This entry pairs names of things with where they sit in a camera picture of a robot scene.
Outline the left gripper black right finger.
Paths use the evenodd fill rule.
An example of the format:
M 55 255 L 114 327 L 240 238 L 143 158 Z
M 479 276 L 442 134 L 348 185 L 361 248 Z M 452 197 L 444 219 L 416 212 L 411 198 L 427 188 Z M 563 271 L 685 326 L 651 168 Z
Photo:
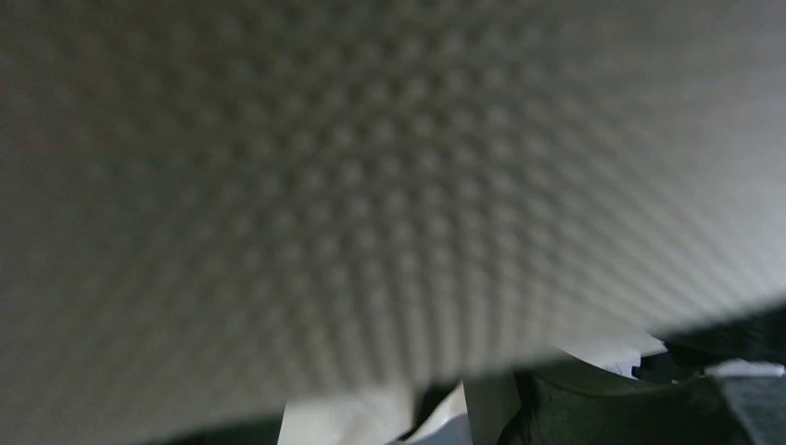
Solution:
M 465 379 L 476 444 L 782 444 L 782 377 L 625 378 L 578 359 Z

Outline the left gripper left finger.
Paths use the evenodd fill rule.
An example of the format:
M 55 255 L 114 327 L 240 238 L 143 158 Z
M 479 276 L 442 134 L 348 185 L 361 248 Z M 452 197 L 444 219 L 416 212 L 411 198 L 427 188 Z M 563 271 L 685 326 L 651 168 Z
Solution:
M 156 445 L 275 445 L 283 415 L 271 415 L 243 423 L 215 427 L 174 439 L 155 441 Z

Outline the beige backpack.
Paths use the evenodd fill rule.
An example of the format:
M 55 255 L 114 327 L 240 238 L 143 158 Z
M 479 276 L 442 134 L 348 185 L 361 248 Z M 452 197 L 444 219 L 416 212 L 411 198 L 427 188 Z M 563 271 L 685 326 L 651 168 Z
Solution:
M 1 440 L 124 444 L 785 294 L 781 1 L 5 1 Z

